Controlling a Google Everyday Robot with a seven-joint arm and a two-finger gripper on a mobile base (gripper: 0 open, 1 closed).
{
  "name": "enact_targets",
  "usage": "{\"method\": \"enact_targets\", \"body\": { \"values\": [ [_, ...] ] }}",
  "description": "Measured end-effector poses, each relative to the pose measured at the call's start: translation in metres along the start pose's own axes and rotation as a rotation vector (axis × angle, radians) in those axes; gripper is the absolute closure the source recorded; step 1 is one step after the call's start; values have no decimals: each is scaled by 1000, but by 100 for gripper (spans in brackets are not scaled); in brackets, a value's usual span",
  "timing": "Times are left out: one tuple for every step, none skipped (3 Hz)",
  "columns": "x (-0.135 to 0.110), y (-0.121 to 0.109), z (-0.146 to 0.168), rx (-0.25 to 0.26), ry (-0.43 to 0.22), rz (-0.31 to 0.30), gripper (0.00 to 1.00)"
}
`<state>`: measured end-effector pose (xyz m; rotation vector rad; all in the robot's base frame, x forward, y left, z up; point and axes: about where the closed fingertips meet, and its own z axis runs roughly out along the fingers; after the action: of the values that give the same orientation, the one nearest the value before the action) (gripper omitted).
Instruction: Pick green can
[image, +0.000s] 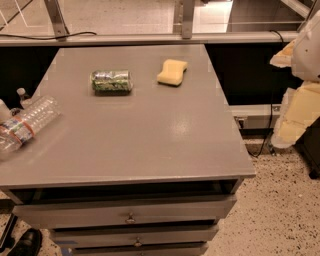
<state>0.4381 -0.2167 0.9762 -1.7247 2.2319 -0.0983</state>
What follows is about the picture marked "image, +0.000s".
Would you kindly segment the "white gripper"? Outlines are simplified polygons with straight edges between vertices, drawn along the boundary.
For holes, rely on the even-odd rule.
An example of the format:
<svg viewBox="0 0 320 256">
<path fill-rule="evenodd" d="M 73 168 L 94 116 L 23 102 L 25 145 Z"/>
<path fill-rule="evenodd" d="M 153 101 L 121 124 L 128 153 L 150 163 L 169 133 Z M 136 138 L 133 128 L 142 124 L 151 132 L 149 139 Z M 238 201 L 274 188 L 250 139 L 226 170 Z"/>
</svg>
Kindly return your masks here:
<svg viewBox="0 0 320 256">
<path fill-rule="evenodd" d="M 288 148 L 320 117 L 320 84 L 316 83 L 320 81 L 320 10 L 296 40 L 271 58 L 270 64 L 279 68 L 291 66 L 292 74 L 305 81 L 297 89 L 286 90 L 271 136 L 274 147 Z"/>
</svg>

